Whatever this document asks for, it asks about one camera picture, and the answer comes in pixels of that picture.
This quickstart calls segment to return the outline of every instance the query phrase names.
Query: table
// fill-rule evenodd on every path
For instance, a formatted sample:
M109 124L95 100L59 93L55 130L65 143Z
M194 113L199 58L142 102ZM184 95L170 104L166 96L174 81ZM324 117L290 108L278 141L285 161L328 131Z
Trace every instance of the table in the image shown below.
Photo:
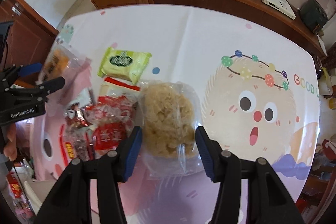
M102 79L96 72L107 47L151 52L142 79L191 85L210 137L240 158L265 157L297 200L319 133L318 84L306 51L245 19L174 5L98 10L71 18L65 28L73 28L73 35L60 32L58 38L92 60L78 76L74 94L92 85L97 96ZM154 68L160 72L154 74ZM250 101L248 107L242 98ZM31 143L38 179L58 177L65 168L58 138L62 108L55 113L36 118ZM52 146L50 157L44 140ZM128 223L203 224L211 218L218 187L204 172L149 180L139 158L120 193ZM91 206L97 210L94 188ZM246 181L242 188L239 223L245 223Z

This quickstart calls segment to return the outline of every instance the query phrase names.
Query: human hand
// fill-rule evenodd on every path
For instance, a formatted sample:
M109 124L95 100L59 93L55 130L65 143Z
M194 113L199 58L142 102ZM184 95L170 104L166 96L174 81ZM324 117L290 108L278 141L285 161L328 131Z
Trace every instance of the human hand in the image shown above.
M16 150L16 125L15 123L11 124L7 130L8 143L3 149L3 153L10 161L13 161L17 157Z

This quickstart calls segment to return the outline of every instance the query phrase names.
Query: green snack package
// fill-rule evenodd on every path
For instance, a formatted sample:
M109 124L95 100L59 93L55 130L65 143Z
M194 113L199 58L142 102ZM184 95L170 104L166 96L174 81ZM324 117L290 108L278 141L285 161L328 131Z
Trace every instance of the green snack package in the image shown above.
M125 79L136 85L151 57L149 52L121 51L109 47L101 60L98 76Z

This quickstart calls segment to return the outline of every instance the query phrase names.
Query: red snack package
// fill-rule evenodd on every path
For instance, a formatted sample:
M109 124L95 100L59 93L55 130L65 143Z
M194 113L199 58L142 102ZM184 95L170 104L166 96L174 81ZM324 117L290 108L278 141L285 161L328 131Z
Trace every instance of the red snack package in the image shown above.
M83 161L92 160L90 148L92 130L90 123L84 117L84 111L92 106L90 92L83 89L77 98L70 102L65 112L66 125L62 127L61 135L64 151L67 152L68 162L78 157Z
M8 184L10 185L10 188L12 190L14 197L16 199L20 199L23 193L22 193L21 187L19 185L19 182L16 179L14 172L9 172L7 174L7 181L8 181Z
M95 157L100 158L132 132L140 88L106 77L98 103L85 111L86 119L96 126L92 135Z

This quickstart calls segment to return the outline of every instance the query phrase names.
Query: yellow bottle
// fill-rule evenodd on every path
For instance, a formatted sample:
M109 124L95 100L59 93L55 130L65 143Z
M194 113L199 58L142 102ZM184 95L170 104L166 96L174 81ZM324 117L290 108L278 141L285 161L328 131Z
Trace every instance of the yellow bottle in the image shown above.
M329 108L330 109L336 109L336 98L331 98L329 100Z

